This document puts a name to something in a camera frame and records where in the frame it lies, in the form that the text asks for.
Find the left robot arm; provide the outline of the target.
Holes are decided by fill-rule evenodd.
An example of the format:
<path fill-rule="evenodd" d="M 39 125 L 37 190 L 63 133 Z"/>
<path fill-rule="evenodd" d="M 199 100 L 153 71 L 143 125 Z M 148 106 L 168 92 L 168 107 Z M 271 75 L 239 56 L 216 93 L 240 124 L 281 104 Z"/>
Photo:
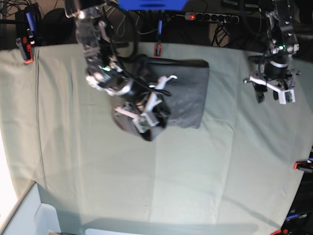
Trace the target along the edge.
<path fill-rule="evenodd" d="M 262 55 L 248 57 L 256 71 L 245 78 L 251 83 L 256 100 L 262 103 L 270 89 L 273 98 L 280 104 L 295 102 L 295 79 L 297 69 L 289 69 L 293 56 L 299 51 L 299 43 L 292 27 L 291 5 L 288 0 L 261 0 L 259 11 L 267 18 L 267 47 Z"/>

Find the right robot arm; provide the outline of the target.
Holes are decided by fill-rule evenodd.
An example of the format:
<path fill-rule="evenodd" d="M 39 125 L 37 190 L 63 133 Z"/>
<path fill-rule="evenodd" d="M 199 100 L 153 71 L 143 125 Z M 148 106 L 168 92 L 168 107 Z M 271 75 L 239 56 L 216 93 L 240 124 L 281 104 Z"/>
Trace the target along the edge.
<path fill-rule="evenodd" d="M 138 133 L 145 134 L 157 127 L 165 128 L 170 116 L 170 110 L 163 99 L 164 95 L 170 96 L 165 86 L 177 77 L 161 76 L 156 83 L 150 83 L 148 78 L 128 72 L 124 62 L 135 61 L 137 39 L 134 38 L 131 56 L 119 56 L 113 40 L 113 26 L 105 6 L 122 12 L 131 26 L 135 27 L 130 14 L 113 1 L 65 1 L 66 16 L 75 19 L 76 39 L 83 47 L 87 63 L 86 80 L 93 88 L 123 100 L 122 105 L 115 107 L 114 115 L 130 119 Z"/>

